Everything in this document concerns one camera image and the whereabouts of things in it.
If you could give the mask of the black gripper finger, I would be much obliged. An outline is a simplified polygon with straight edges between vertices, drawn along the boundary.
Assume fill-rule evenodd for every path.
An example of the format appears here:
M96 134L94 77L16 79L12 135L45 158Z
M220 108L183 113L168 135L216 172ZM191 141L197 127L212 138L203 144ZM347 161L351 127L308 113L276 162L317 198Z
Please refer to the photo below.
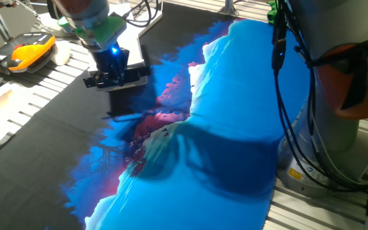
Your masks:
M124 86L125 73L124 72L111 72L110 80L111 80L111 86Z
M107 85L107 74L96 72L94 76L97 88L104 88Z

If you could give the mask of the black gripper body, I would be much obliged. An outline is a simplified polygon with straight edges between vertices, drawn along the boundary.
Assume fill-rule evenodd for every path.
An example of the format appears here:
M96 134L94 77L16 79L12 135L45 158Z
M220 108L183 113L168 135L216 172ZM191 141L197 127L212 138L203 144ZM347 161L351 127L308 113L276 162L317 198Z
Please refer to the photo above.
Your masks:
M122 74L127 68L129 51L124 48L111 47L102 52L92 53L100 73Z

